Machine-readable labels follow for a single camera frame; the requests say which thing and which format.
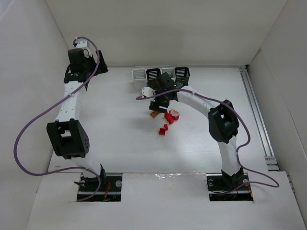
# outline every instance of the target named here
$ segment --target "red toy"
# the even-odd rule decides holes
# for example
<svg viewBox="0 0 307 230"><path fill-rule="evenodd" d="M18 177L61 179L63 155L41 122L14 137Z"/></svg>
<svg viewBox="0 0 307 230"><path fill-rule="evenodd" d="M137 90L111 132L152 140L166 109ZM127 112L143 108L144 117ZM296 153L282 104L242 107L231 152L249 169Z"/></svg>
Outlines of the red toy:
<svg viewBox="0 0 307 230"><path fill-rule="evenodd" d="M159 134L165 136L165 132L166 132L166 129L161 128L160 131L159 131Z"/></svg>
<svg viewBox="0 0 307 230"><path fill-rule="evenodd" d="M177 121L179 119L180 113L178 113L176 110L171 109L169 111L169 114L172 116L172 118Z"/></svg>
<svg viewBox="0 0 307 230"><path fill-rule="evenodd" d="M164 117L165 117L165 119L166 119L170 124L172 124L172 123L174 122L174 119L172 118L171 114L165 113L165 114L164 114Z"/></svg>

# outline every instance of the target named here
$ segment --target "wall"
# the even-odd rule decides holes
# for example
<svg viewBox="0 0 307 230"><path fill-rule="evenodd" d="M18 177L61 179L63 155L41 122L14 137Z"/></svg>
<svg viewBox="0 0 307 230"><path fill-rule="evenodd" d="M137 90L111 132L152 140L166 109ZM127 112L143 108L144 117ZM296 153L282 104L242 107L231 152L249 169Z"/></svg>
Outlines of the wall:
<svg viewBox="0 0 307 230"><path fill-rule="evenodd" d="M70 44L108 65L249 64L287 0L46 0Z"/></svg>
<svg viewBox="0 0 307 230"><path fill-rule="evenodd" d="M13 0L0 18L0 50L0 228L24 230L40 177L18 168L13 144L30 119L62 97L67 45L44 1ZM18 148L33 172L49 163L46 124L56 112L34 123Z"/></svg>
<svg viewBox="0 0 307 230"><path fill-rule="evenodd" d="M307 1L289 0L248 68L281 170L307 222Z"/></svg>

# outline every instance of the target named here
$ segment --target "purple cable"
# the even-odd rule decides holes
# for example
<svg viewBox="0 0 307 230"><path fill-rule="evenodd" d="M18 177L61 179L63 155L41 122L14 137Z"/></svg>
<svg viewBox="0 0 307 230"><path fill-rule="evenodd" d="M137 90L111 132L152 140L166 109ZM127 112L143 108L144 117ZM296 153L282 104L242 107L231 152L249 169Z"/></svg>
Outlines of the purple cable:
<svg viewBox="0 0 307 230"><path fill-rule="evenodd" d="M99 56L99 52L98 52L98 48L97 46L94 44L94 42L92 42L92 40L86 38L86 37L77 37L73 42L75 43L76 40L78 39L86 39L87 41L89 41L95 48L96 50L96 54L97 54L97 64L95 66L95 69L93 70L92 74L89 76L89 78L82 84L80 85L76 90L74 90L71 94L74 94L76 93L78 90L80 90L82 87L84 87L90 80L91 78L95 75L96 71L98 70L98 66L99 66L99 59L100 59L100 56ZM15 161L17 163L17 165L19 166L19 168L21 168L22 171L24 171L26 174L29 174L31 176L44 176L44 175L49 175L49 174L53 174L53 173L59 173L59 172L62 172L62 171L66 171L66 170L70 170L70 169L82 169L82 170L86 170L92 174L94 174L97 179L98 179L98 187L96 188L96 190L94 191L93 194L91 194L90 196L88 197L85 197L83 199L79 199L77 201L85 201L85 200L88 200L90 198L92 198L99 190L100 188L100 185L101 185L101 180L100 180L100 177L97 173L95 173L94 171L90 170L90 169L87 169L85 167L81 167L81 166L76 166L76 167L69 167L69 168L64 168L64 169L58 169L58 170L55 170L55 171L52 171L52 172L43 172L43 173L34 173L34 172L30 172L28 171L25 167L23 167L23 165L20 163L19 159L18 159L18 155L17 155L17 147L18 147L18 142L21 138L21 136L23 135L23 133L26 131L26 129L33 123L35 122L37 119L39 119L40 117L42 117L43 115L45 115L46 113L50 112L52 109L54 109L55 107L57 107L59 104L62 104L64 101L66 101L68 98L70 98L71 95L68 95L66 97L64 97L62 100L60 100L59 102L55 103L53 106L51 106L50 108L48 108L46 111L42 112L41 114L37 115L36 117L34 117L31 121L29 121L23 128L22 130L20 131L20 133L18 134L16 140L15 140L15 144L14 144L14 158L15 158Z"/></svg>
<svg viewBox="0 0 307 230"><path fill-rule="evenodd" d="M192 92L191 90L175 89L175 90L169 90L169 91L166 91L166 92L162 92L162 93L160 93L160 94L156 94L156 95L150 96L150 97L138 96L138 97L136 98L136 100L147 100L147 99L152 99L152 98L155 98L155 97L159 97L159 96L168 94L168 93L170 93L170 92L178 92L178 91L188 92L188 93L191 93L191 94L194 93L194 92ZM233 112L233 113L236 115L236 117L237 117L238 120L241 122L241 124L242 124L242 126L244 127L244 129L245 129L245 131L246 131L246 134L247 134L247 136L248 136L248 140L247 140L244 144L238 146L237 149L236 149L236 159L237 159L237 161L238 161L238 164L239 164L243 169L245 169L245 170L247 170L247 171L250 171L250 172L252 172L252 173L257 173L257 174L260 174L260 175L262 175L262 176L265 176L265 177L271 179L272 181L274 181L274 182L276 183L276 185L271 185L271 184L266 184L266 183L257 182L257 181L249 181L249 182L245 182L245 183L241 184L240 186L238 186L237 188L235 188L235 189L233 189L233 190L231 190L231 191L227 191L227 192L224 192L224 193L219 193L219 195L226 195L226 194L229 194L229 193L231 193L231 192L233 192L233 191L238 190L239 188L241 188L241 187L243 187L243 186L248 186L248 185L250 185L250 184L261 184L261 185L265 185L265 186L269 186L269 187L278 188L278 187L279 187L279 183L278 183L274 178L272 178L272 177L270 177L270 176L268 176L267 174L264 174L264 173L262 173L262 172L258 172L258 171L255 171L255 170L246 168L245 166L243 166L243 165L241 164L240 159L239 159L239 154L238 154L238 152L239 152L239 149L240 149L240 148L242 148L242 147L244 147L244 146L246 146L246 145L248 145L248 144L250 143L250 132L249 132L249 130L248 130L248 127L247 127L246 124L244 123L243 119L240 117L240 115L239 115L232 107L230 107L229 105L225 104L225 103L222 102L222 101L219 101L219 100L214 99L214 98L210 98L210 97L203 96L203 95L201 95L201 94L199 94L199 93L197 93L197 92L194 93L194 95L196 95L196 96L198 96L198 97L200 97L200 98L202 98L202 99L205 99L205 100L209 100L209 101L213 101L213 102L217 102L217 103L219 103L219 104L222 104L222 105L224 105L226 108L228 108L231 112Z"/></svg>

